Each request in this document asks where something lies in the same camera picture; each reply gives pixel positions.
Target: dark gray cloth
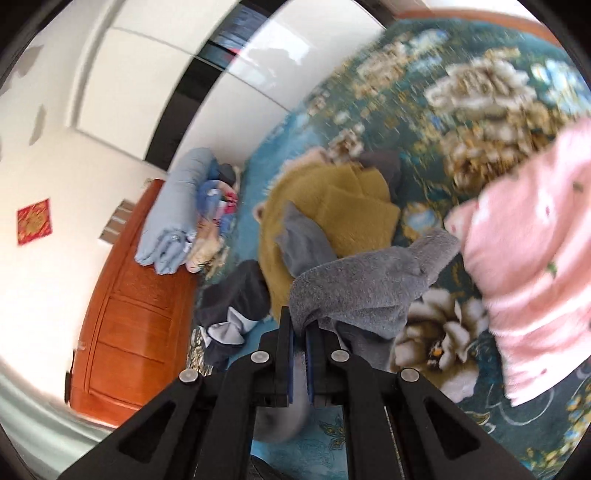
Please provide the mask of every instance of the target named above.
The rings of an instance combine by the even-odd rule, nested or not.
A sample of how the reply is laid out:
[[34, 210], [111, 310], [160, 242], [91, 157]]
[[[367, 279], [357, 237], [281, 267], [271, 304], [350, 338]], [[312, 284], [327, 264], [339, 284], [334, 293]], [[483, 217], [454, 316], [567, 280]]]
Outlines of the dark gray cloth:
[[268, 315], [271, 299], [256, 260], [245, 260], [221, 282], [203, 290], [201, 303], [194, 311], [194, 325], [207, 329], [225, 322], [229, 307], [254, 322]]
[[283, 227], [285, 230], [276, 242], [292, 277], [299, 277], [311, 268], [337, 259], [322, 228], [292, 202], [285, 206]]
[[398, 199], [396, 191], [402, 181], [402, 170], [398, 152], [394, 150], [379, 150], [376, 152], [363, 152], [356, 159], [365, 168], [375, 167], [384, 177], [390, 191], [390, 201], [395, 203]]
[[[301, 335], [315, 320], [333, 330], [343, 322], [391, 344], [406, 324], [410, 304], [437, 280], [459, 249], [455, 236], [435, 228], [408, 248], [365, 252], [308, 270], [291, 288], [295, 333]], [[374, 337], [356, 335], [346, 327], [343, 333], [354, 354], [374, 368], [388, 368], [391, 345], [380, 345]]]
[[233, 187], [236, 183], [236, 173], [229, 163], [222, 163], [217, 168], [217, 179]]

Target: rolled blanket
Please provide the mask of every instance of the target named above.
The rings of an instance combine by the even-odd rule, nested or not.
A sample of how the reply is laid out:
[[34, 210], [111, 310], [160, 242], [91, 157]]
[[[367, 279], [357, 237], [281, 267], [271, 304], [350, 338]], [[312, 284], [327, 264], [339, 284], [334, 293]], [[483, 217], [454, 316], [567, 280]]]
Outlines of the rolled blanket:
[[214, 160], [208, 148], [194, 148], [168, 174], [139, 240], [135, 261], [152, 265], [158, 275], [175, 273], [197, 234], [197, 189]]

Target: yellow-green towel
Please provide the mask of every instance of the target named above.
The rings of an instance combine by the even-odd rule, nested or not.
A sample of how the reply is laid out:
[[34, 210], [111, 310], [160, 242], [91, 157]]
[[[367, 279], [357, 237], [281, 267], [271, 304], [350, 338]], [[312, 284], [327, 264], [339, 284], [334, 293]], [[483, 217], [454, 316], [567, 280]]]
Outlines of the yellow-green towel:
[[265, 204], [259, 243], [259, 263], [277, 321], [294, 280], [275, 242], [288, 201], [318, 223], [339, 258], [390, 246], [400, 217], [400, 209], [389, 201], [388, 185], [374, 168], [313, 163], [286, 173]]

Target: gray towel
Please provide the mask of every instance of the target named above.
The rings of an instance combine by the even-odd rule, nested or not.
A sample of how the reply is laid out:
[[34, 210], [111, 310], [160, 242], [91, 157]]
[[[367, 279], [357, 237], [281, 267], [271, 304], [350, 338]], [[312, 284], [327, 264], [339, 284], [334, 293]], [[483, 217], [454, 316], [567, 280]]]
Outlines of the gray towel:
[[308, 270], [291, 288], [294, 331], [301, 335], [315, 320], [332, 330], [337, 322], [356, 327], [360, 332], [346, 326], [336, 331], [354, 354], [387, 369], [391, 343], [406, 324], [410, 304], [437, 280], [459, 249], [456, 237], [435, 228], [408, 248], [361, 253]]
[[292, 277], [336, 260], [336, 254], [319, 225], [287, 202], [283, 217], [285, 231], [276, 239], [283, 263]]

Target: red decorative sticker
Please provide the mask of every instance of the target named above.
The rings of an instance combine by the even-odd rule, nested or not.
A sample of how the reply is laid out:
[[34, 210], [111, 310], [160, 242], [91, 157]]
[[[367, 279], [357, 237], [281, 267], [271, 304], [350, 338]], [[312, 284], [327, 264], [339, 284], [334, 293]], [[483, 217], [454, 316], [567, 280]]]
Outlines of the red decorative sticker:
[[25, 245], [51, 233], [49, 199], [29, 205], [17, 212], [17, 238], [19, 245]]

